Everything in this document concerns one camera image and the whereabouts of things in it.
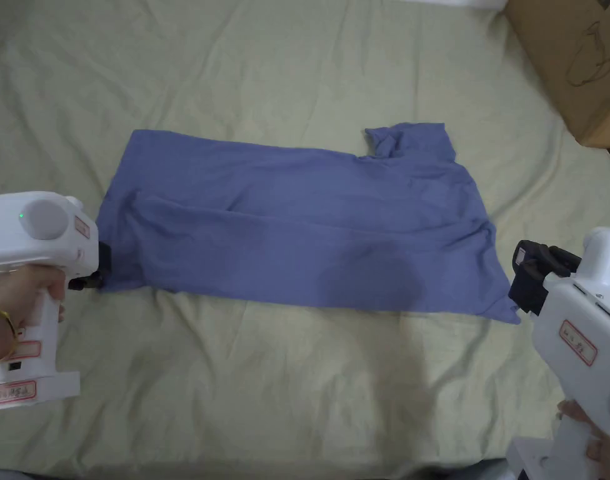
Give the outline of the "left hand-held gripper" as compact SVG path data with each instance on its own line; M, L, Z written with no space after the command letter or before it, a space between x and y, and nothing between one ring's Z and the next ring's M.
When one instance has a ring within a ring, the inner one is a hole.
M75 197L0 194L0 275L30 264L61 270L69 290L99 289L111 273L111 248ZM17 329L17 346L0 362L0 410L79 395L79 373L56 369L60 307L41 291Z

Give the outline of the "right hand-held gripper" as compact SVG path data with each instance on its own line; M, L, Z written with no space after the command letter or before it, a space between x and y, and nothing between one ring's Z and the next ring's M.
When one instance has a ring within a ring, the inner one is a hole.
M509 298L533 321L531 340L568 400L610 435L610 228L598 227L578 257L521 240ZM519 271L528 264L536 271ZM515 437L506 459L518 479L598 479L586 456L589 425L563 417L552 439Z

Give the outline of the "person's left hand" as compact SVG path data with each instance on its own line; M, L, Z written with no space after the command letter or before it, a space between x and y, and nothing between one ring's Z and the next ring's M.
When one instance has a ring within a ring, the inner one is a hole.
M0 275L0 314L10 320L14 328L27 321L34 310L41 291L62 301L66 290L64 273L48 266L27 265Z

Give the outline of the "person's right hand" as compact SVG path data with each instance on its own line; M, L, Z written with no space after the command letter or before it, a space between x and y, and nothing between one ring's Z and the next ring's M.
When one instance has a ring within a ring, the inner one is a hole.
M599 463L601 479L610 479L610 435L600 430L575 401L563 400L557 404L557 409L560 414L591 427L594 439L587 448L586 456Z

